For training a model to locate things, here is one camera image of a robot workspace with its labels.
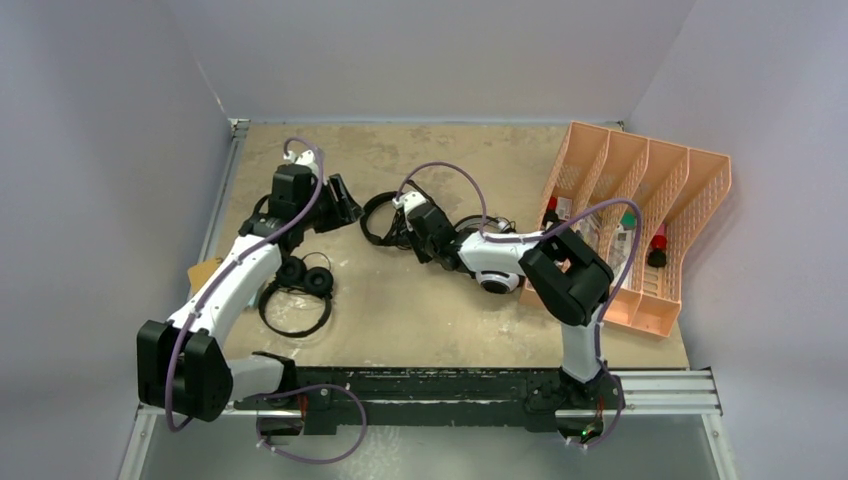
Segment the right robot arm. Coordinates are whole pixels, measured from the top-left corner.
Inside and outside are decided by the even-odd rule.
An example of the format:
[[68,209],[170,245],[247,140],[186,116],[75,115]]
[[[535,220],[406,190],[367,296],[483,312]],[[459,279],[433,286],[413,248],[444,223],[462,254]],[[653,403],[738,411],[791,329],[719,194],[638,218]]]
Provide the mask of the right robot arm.
[[579,234],[570,228],[519,234],[487,216],[461,228],[417,193],[392,205],[420,262],[467,274],[490,293],[507,294],[527,282],[561,324],[564,399],[584,407],[599,396],[598,311],[614,275]]

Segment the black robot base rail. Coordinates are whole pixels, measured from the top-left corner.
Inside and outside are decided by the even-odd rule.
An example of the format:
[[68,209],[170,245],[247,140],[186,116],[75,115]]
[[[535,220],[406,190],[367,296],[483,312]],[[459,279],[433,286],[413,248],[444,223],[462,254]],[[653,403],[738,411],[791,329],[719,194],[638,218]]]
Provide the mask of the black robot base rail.
[[590,386],[559,367],[298,366],[283,361],[280,383],[253,393],[236,384],[239,410],[262,412],[260,431],[275,437],[285,419],[307,435],[341,426],[516,427],[591,442],[604,417],[625,402],[620,380],[606,370]]

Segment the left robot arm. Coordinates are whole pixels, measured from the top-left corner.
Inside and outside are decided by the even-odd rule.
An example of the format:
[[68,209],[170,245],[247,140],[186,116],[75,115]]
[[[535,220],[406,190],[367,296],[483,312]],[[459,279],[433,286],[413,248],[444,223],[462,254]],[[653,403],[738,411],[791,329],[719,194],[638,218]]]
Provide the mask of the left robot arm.
[[284,409],[297,399],[292,360],[267,352],[228,360],[227,336],[260,287],[303,241],[356,222],[361,206],[339,174],[308,162],[279,166],[212,276],[166,320],[148,320],[136,337],[142,403],[211,422],[236,401],[260,396]]

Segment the white and black headphones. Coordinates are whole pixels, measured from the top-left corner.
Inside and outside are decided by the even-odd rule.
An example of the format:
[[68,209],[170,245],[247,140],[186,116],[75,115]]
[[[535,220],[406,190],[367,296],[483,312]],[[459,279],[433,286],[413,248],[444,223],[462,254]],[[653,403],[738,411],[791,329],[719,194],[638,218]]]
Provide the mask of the white and black headphones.
[[457,256],[461,268],[486,291],[508,294],[524,276],[519,265],[536,245],[529,234],[519,234],[503,217],[468,216],[455,224]]

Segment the black over-ear headphones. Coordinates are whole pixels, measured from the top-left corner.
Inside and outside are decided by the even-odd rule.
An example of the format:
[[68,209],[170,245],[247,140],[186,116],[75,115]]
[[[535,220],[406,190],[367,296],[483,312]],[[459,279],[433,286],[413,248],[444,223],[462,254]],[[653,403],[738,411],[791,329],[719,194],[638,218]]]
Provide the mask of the black over-ear headphones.
[[[306,265],[305,259],[318,255],[327,263],[326,267]],[[321,330],[329,321],[333,311],[335,278],[332,262],[323,252],[310,252],[302,258],[290,255],[276,271],[257,300],[257,311],[262,323],[277,335],[289,339],[304,339]],[[315,324],[305,330],[285,331],[273,326],[266,314],[271,298],[277,293],[301,294],[316,298],[323,303],[323,311]]]

